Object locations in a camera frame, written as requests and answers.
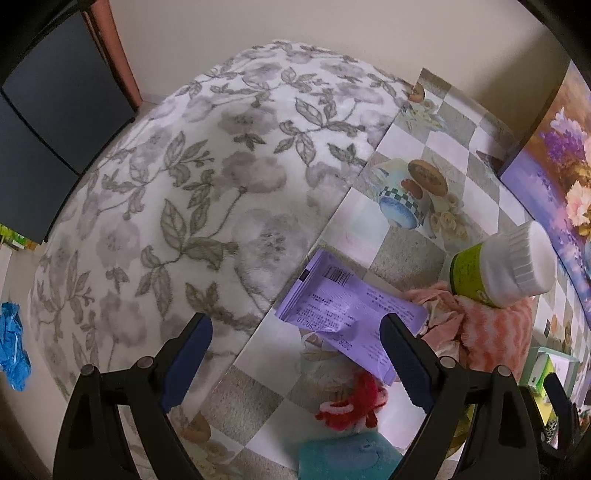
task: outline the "teal plush toy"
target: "teal plush toy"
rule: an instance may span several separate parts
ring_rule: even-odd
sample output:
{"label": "teal plush toy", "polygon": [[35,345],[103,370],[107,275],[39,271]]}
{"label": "teal plush toy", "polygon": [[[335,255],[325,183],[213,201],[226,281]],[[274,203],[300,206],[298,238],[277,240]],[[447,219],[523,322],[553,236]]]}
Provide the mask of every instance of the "teal plush toy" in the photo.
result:
{"label": "teal plush toy", "polygon": [[300,480],[388,480],[402,454],[378,432],[307,442],[300,447]]}

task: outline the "red yarn toy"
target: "red yarn toy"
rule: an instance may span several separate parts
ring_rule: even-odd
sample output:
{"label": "red yarn toy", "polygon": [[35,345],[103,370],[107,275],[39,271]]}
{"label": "red yarn toy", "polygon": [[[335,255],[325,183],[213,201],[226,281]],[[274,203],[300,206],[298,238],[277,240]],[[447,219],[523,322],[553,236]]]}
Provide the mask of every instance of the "red yarn toy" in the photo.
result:
{"label": "red yarn toy", "polygon": [[353,394],[346,400],[324,402],[316,414],[316,420],[323,420],[328,428],[342,432],[353,426],[369,429],[378,426],[376,411],[388,402],[388,391],[365,370],[357,376]]}

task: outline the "floral blanket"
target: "floral blanket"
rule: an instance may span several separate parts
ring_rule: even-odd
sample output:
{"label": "floral blanket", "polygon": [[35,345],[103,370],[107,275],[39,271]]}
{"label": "floral blanket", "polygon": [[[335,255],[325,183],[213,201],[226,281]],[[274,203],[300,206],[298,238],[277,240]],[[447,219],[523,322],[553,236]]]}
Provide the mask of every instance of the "floral blanket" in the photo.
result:
{"label": "floral blanket", "polygon": [[347,55],[275,41],[135,124],[67,202],[31,290],[35,338],[64,396],[82,365],[130,367],[200,311],[213,342],[173,424],[195,415],[408,94]]}

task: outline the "beige wall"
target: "beige wall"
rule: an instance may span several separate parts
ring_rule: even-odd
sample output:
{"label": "beige wall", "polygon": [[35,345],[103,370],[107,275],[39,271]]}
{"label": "beige wall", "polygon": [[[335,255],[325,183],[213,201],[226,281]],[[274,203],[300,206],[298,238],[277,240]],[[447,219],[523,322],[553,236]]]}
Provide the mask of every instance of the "beige wall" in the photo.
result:
{"label": "beige wall", "polygon": [[413,82],[427,67],[521,133],[568,58],[517,0],[111,0],[139,88],[167,95],[276,38],[359,57]]}

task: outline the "pink towel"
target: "pink towel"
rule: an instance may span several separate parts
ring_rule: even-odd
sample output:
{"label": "pink towel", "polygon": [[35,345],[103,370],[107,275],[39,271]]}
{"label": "pink towel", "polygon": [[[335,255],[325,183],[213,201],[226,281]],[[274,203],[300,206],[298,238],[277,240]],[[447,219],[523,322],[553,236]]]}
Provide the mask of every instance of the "pink towel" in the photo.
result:
{"label": "pink towel", "polygon": [[507,309],[493,309],[453,295],[446,282],[409,290],[404,297],[428,310],[418,336],[437,356],[448,355],[464,367],[486,372],[506,365],[519,381],[533,328],[530,298]]}

